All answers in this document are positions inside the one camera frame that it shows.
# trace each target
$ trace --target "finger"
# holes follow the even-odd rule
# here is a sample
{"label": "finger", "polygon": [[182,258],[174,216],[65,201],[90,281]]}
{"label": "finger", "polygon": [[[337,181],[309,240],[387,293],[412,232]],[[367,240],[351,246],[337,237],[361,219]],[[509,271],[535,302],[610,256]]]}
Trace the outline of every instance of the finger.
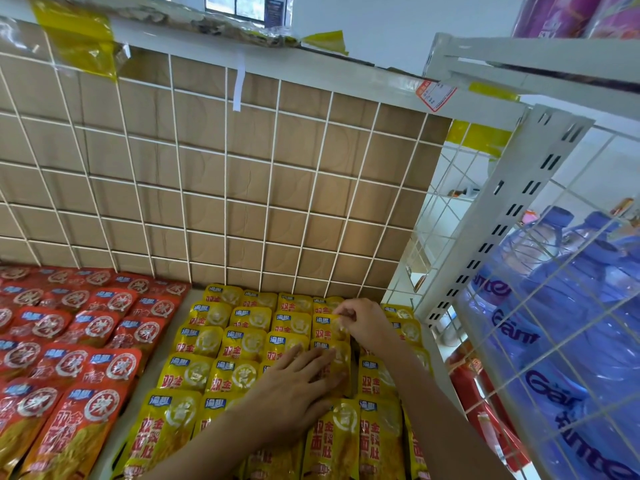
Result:
{"label": "finger", "polygon": [[284,354],[282,354],[282,356],[277,359],[276,363],[274,363],[271,368],[276,370],[286,369],[289,364],[293,362],[293,359],[296,358],[296,355],[300,352],[301,348],[302,347],[300,344],[296,344],[295,346],[284,352]]}
{"label": "finger", "polygon": [[311,362],[312,360],[315,360],[316,357],[319,357],[320,355],[322,355],[323,351],[324,349],[315,347],[305,352],[304,354],[300,354],[291,364],[291,370],[295,372],[301,371],[307,366],[309,362]]}

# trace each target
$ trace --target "red product package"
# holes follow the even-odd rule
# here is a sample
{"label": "red product package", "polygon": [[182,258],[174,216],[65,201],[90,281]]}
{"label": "red product package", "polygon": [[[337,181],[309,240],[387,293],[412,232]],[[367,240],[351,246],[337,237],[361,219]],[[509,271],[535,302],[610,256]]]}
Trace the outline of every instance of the red product package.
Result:
{"label": "red product package", "polygon": [[89,297],[85,310],[106,310],[125,316],[138,299],[138,292],[122,288],[98,288]]}
{"label": "red product package", "polygon": [[80,376],[82,382],[97,384],[105,379],[131,382],[142,359],[139,349],[105,349],[95,351]]}
{"label": "red product package", "polygon": [[71,286],[105,286],[115,275],[112,269],[104,267],[84,267],[76,269],[67,279]]}
{"label": "red product package", "polygon": [[143,294],[149,290],[152,280],[153,278],[145,276],[144,274],[118,273],[109,283],[109,286],[114,288],[126,288]]}
{"label": "red product package", "polygon": [[44,346],[44,354],[29,377],[34,379],[62,379],[73,382],[83,370],[94,348],[85,345],[53,342]]}
{"label": "red product package", "polygon": [[34,335],[43,339],[53,339],[60,335],[73,320],[73,315],[64,310],[52,310],[43,306],[23,306],[18,310],[9,335],[26,337]]}
{"label": "red product package", "polygon": [[129,310],[130,317],[158,317],[171,320],[180,306],[181,299],[176,295],[142,295]]}
{"label": "red product package", "polygon": [[108,349],[139,349],[142,352],[140,370],[144,371],[167,321],[160,318],[125,317],[119,323],[113,338],[107,344]]}
{"label": "red product package", "polygon": [[190,289],[190,284],[183,283],[181,281],[154,280],[151,282],[149,291],[147,291],[146,294],[174,294],[182,299],[187,295]]}
{"label": "red product package", "polygon": [[83,311],[76,314],[66,332],[55,341],[64,344],[82,344],[96,348],[104,347],[120,320],[117,312],[100,310]]}
{"label": "red product package", "polygon": [[0,376],[24,375],[27,368],[41,357],[43,348],[43,339],[37,337],[0,335]]}

